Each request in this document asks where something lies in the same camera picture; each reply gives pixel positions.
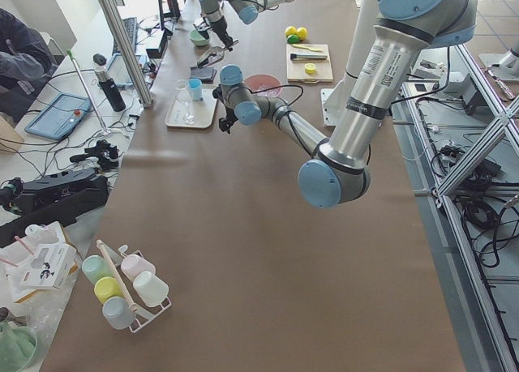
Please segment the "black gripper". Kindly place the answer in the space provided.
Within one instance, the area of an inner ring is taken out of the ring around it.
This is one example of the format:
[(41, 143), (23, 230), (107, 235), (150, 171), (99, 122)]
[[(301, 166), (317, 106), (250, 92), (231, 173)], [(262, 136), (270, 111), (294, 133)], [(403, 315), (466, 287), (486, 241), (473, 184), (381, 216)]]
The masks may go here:
[(219, 118), (218, 126), (224, 133), (229, 134), (232, 126), (236, 122), (236, 116), (234, 110), (230, 107), (225, 107), (225, 118)]
[(212, 30), (220, 39), (229, 39), (229, 34), (227, 32), (227, 22), (224, 17), (219, 18), (217, 21), (212, 21), (211, 25)]

